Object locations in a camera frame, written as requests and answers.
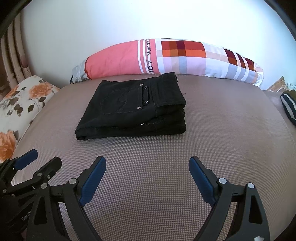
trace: floral pillow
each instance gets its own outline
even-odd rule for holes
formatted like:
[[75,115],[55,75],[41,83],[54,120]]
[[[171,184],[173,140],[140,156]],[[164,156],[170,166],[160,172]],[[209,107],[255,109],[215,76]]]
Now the floral pillow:
[[0,102],[0,163],[13,152],[39,111],[59,88],[31,76],[12,89]]

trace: metal rivet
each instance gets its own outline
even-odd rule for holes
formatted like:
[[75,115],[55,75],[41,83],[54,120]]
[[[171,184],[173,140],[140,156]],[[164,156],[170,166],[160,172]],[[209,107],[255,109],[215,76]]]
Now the metal rivet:
[[251,188],[251,189],[253,189],[255,186],[254,186],[253,183],[248,183],[248,187]]
[[225,184],[227,183],[226,179],[225,178],[219,178],[219,182],[222,183],[222,184]]
[[76,182],[77,182],[77,180],[75,178],[72,178],[72,179],[69,180],[70,184],[75,184]]
[[47,188],[47,183],[43,183],[43,184],[41,184],[41,188],[42,188],[42,189]]

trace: blue gripper pad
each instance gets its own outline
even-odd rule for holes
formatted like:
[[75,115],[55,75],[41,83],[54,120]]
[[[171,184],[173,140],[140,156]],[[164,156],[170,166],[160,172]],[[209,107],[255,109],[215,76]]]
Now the blue gripper pad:
[[81,197],[79,199],[80,204],[84,207],[89,203],[94,196],[94,193],[106,171],[106,159],[101,157],[94,170],[89,175],[84,185],[81,188]]
[[35,149],[32,149],[30,151],[28,151],[27,153],[25,153],[24,155],[22,155],[21,157],[19,157],[13,167],[16,170],[22,170],[24,169],[27,165],[29,165],[30,163],[32,163],[33,161],[35,161],[38,157],[38,152]]
[[209,179],[193,157],[189,160],[189,171],[202,195],[202,198],[206,203],[209,203],[213,207],[216,203],[214,187],[211,185]]

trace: folded black jeans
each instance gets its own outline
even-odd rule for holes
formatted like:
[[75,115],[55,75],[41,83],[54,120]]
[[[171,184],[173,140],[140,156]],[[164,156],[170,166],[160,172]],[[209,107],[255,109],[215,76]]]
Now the folded black jeans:
[[181,134],[186,131],[185,105],[173,72],[143,80],[103,80],[76,128],[76,138]]

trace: bed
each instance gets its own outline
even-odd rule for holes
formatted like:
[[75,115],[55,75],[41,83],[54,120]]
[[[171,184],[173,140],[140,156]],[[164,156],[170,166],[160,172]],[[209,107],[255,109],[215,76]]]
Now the bed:
[[[154,74],[106,77],[143,79]],[[62,88],[39,112],[13,156],[36,149],[38,159],[14,183],[30,179],[54,156],[61,170],[49,181],[59,185],[88,168],[97,156],[106,173],[85,211],[104,241],[193,240],[210,206],[189,173],[198,156],[218,177],[245,185],[253,182],[268,218],[271,240],[296,213],[296,128],[286,117],[279,94],[235,80],[177,75],[187,105],[182,135],[110,137],[78,141],[75,129],[102,79]],[[77,240],[65,206],[61,212],[71,240]],[[226,237],[231,206],[219,240]]]

